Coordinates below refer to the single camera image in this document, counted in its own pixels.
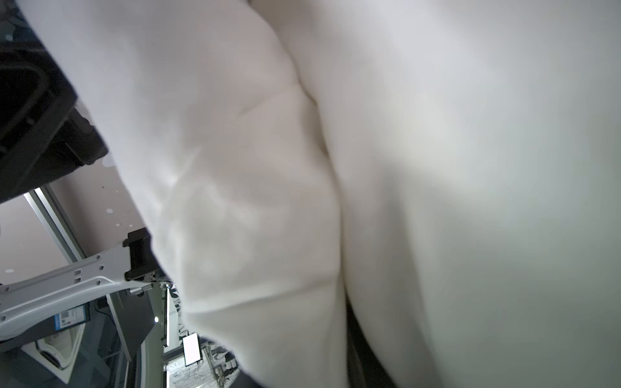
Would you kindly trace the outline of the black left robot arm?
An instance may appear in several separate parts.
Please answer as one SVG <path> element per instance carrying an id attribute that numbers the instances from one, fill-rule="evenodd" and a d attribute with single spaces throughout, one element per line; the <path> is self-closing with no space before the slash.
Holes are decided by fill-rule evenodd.
<path id="1" fill-rule="evenodd" d="M 1 3 L 1 201 L 103 158 L 100 134 L 14 1 Z"/>

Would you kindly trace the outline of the white shorts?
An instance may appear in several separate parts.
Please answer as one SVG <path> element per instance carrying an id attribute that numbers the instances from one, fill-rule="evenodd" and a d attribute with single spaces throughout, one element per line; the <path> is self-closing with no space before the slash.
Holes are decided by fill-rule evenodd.
<path id="1" fill-rule="evenodd" d="M 19 8 L 260 385 L 619 386 L 619 2 Z"/>

